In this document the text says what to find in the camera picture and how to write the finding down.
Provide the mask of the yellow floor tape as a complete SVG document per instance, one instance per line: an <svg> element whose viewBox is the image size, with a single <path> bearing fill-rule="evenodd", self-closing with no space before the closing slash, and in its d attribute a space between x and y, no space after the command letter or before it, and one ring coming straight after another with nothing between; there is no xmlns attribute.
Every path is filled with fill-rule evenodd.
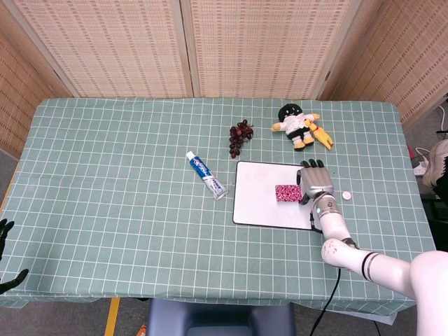
<svg viewBox="0 0 448 336"><path fill-rule="evenodd" d="M120 307L120 298L112 297L109 305L104 336L114 336L119 307Z"/></svg>

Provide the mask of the yellow rubber chicken toy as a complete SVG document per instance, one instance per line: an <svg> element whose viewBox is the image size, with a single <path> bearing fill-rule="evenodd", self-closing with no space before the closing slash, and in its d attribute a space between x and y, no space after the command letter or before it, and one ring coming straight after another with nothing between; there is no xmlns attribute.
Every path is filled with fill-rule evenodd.
<svg viewBox="0 0 448 336"><path fill-rule="evenodd" d="M331 151L334 143L330 135L312 120L305 120L304 123L311 130L314 138L323 144L329 151Z"/></svg>

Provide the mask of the blue white toothpaste tube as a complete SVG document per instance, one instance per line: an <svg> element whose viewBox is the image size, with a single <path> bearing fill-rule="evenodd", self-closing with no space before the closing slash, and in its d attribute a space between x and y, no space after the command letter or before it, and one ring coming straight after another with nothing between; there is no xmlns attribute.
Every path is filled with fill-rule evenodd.
<svg viewBox="0 0 448 336"><path fill-rule="evenodd" d="M227 188L213 175L196 154L189 151L186 153L186 157L215 200L220 200L227 195Z"/></svg>

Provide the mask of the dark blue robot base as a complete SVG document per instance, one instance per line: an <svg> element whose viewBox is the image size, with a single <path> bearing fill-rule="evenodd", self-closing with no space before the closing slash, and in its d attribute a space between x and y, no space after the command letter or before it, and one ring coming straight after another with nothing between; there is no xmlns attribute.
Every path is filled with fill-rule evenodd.
<svg viewBox="0 0 448 336"><path fill-rule="evenodd" d="M150 301L146 336L296 336L292 304Z"/></svg>

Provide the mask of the pink patterned packet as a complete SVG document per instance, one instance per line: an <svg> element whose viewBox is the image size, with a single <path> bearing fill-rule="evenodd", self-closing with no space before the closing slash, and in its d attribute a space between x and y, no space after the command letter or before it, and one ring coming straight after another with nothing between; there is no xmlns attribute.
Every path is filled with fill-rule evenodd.
<svg viewBox="0 0 448 336"><path fill-rule="evenodd" d="M299 185L276 185L275 195L278 202L300 202L302 191Z"/></svg>

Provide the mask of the green checked tablecloth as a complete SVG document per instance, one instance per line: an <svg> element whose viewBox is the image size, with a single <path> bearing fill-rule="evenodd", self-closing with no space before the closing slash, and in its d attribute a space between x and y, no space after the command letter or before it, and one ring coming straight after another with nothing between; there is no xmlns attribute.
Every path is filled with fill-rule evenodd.
<svg viewBox="0 0 448 336"><path fill-rule="evenodd" d="M15 222L0 279L28 269L0 307L101 297L283 304L387 315L410 300L321 259L316 232L239 225L234 195L215 200L186 159L196 153L230 192L231 126L247 119L241 159L320 159L353 240L411 260L435 248L398 109L302 100L335 142L293 150L272 124L282 99L48 99L36 109L0 218ZM342 197L344 191L351 199Z"/></svg>

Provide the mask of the dark red grape bunch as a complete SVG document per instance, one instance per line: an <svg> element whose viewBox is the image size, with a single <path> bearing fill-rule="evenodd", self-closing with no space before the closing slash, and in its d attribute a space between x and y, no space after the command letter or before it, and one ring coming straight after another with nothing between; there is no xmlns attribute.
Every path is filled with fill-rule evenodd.
<svg viewBox="0 0 448 336"><path fill-rule="evenodd" d="M229 137L229 154L232 159L235 159L241 154L242 146L252 140L253 126L249 124L247 119L238 122L235 126L230 128Z"/></svg>

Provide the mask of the white sneaker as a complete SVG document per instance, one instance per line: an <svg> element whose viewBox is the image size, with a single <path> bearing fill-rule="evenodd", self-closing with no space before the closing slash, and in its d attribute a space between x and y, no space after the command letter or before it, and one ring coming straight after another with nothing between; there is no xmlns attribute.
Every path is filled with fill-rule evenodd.
<svg viewBox="0 0 448 336"><path fill-rule="evenodd" d="M446 174L448 174L448 139L439 141L430 150L428 168L423 175L422 183L434 188Z"/></svg>

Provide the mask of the white rectangular board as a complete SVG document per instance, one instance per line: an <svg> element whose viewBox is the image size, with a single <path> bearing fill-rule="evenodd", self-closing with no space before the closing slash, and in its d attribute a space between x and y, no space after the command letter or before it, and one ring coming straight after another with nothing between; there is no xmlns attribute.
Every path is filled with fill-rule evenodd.
<svg viewBox="0 0 448 336"><path fill-rule="evenodd" d="M279 202L277 186L296 184L301 166L264 162L237 163L232 220L239 225L319 231L318 221L310 222L312 204Z"/></svg>

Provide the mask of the black white plush doll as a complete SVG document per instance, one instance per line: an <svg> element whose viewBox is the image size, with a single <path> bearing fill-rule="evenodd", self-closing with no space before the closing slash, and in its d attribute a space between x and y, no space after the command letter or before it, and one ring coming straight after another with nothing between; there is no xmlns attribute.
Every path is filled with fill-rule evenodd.
<svg viewBox="0 0 448 336"><path fill-rule="evenodd" d="M285 132L293 143L295 151L302 151L306 146L314 145L314 138L310 128L305 125L305 120L314 122L320 119L317 113L304 114L297 104L286 104L278 112L279 122L272 126L273 132Z"/></svg>

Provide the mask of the bamboo folding screen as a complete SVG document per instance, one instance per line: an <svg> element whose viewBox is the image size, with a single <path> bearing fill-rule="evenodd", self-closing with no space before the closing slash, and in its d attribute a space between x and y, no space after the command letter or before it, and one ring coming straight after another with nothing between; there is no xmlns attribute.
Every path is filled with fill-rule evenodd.
<svg viewBox="0 0 448 336"><path fill-rule="evenodd" d="M54 97L448 95L448 0L0 0L0 151Z"/></svg>

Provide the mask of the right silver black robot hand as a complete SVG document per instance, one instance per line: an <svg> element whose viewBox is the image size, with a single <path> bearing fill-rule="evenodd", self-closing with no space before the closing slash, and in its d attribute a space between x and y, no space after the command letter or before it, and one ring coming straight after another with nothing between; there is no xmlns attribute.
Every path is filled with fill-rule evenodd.
<svg viewBox="0 0 448 336"><path fill-rule="evenodd" d="M334 193L333 182L321 160L303 160L300 166L296 175L296 183L301 189L301 205L306 205L310 200L315 200L323 193L330 195Z"/></svg>

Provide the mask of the white power strip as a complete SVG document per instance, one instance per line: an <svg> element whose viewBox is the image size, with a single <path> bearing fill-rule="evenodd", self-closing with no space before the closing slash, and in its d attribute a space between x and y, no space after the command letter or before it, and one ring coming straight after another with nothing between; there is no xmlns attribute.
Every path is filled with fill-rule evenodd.
<svg viewBox="0 0 448 336"><path fill-rule="evenodd" d="M416 167L413 168L415 176L423 176L428 169L429 161L425 156L423 156L422 160L419 160L419 163Z"/></svg>

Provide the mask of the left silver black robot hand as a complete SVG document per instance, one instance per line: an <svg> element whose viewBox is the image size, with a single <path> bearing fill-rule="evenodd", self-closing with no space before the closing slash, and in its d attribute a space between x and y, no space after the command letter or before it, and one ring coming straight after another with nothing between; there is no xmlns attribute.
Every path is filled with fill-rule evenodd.
<svg viewBox="0 0 448 336"><path fill-rule="evenodd" d="M13 220L8 221L6 218L0 220L0 261L3 257L6 246L6 238L14 224L15 222ZM23 269L13 280L0 283L0 295L3 295L5 292L18 287L26 279L28 273L28 269Z"/></svg>

